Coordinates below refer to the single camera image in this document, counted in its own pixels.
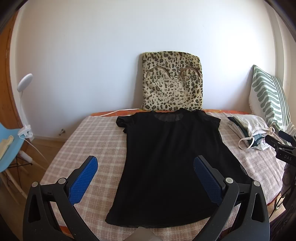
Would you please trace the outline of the orange floral bed sheet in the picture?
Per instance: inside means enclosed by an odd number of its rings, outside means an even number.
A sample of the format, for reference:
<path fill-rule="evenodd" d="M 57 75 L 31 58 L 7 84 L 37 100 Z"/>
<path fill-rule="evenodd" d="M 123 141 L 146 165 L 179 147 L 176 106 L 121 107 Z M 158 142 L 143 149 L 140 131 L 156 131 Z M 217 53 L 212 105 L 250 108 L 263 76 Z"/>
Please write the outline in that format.
<path fill-rule="evenodd" d="M 236 111 L 236 110 L 204 109 L 204 111 L 205 112 L 210 112 L 210 113 L 248 114 L 248 112 Z M 140 112 L 148 112 L 148 110 L 143 110 L 143 109 L 121 109 L 121 110 L 115 110 L 115 111 L 105 111 L 105 112 L 92 113 L 91 116 L 99 116 L 99 117 L 126 116 L 126 115 L 132 115 L 132 114 L 140 113 Z"/>

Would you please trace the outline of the green striped white pillow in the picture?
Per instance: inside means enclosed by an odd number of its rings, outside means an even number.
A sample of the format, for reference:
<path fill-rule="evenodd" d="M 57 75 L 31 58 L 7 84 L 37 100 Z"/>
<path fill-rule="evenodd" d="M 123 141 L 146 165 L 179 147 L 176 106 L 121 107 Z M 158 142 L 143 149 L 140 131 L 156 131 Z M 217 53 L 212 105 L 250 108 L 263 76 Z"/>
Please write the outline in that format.
<path fill-rule="evenodd" d="M 253 77 L 249 95 L 249 106 L 254 115 L 264 119 L 275 132 L 284 131 L 295 136 L 295 125 L 279 78 L 253 65 Z"/>

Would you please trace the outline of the black short-sleeved top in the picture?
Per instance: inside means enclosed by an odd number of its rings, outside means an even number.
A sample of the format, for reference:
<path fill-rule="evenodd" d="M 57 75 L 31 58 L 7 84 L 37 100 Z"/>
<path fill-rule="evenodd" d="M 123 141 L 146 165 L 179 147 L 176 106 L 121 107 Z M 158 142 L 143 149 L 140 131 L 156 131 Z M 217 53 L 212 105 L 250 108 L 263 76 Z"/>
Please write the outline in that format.
<path fill-rule="evenodd" d="M 126 160 L 105 219 L 110 225 L 163 228 L 211 216 L 217 204 L 194 171 L 200 155 L 222 176 L 252 182 L 223 143 L 220 120 L 204 111 L 135 113 L 116 124 L 126 134 Z"/>

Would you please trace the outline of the light blue chair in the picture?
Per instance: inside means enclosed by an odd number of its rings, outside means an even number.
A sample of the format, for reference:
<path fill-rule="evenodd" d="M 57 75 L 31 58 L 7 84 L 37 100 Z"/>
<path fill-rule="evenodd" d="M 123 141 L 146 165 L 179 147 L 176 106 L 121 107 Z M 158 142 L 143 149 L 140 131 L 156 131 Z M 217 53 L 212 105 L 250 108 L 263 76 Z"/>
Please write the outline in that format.
<path fill-rule="evenodd" d="M 19 168 L 26 172 L 24 166 L 33 164 L 32 158 L 22 150 L 26 139 L 24 135 L 19 135 L 19 132 L 19 128 L 8 129 L 1 123 L 1 180 L 16 202 L 18 201 L 8 181 L 27 199 L 27 194 L 21 187 Z"/>

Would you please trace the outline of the stack of folded clothes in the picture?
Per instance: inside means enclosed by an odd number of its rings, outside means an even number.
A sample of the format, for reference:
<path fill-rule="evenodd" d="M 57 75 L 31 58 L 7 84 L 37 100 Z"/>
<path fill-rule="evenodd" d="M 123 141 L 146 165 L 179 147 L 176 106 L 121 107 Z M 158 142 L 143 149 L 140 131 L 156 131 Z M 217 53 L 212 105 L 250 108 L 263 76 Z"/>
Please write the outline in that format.
<path fill-rule="evenodd" d="M 275 129 L 267 126 L 263 118 L 251 114 L 237 114 L 227 117 L 228 127 L 239 137 L 238 147 L 241 150 L 257 149 L 265 151 L 270 147 L 265 137 L 273 137 Z"/>

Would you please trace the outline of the leopard print cushion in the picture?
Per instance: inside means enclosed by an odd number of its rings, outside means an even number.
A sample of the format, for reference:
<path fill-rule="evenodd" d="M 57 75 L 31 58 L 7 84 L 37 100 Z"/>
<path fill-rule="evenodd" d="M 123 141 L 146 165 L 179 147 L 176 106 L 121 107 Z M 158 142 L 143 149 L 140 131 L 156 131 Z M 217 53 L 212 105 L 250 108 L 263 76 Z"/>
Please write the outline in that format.
<path fill-rule="evenodd" d="M 142 54 L 142 109 L 202 109 L 203 74 L 198 56 L 177 51 Z"/>

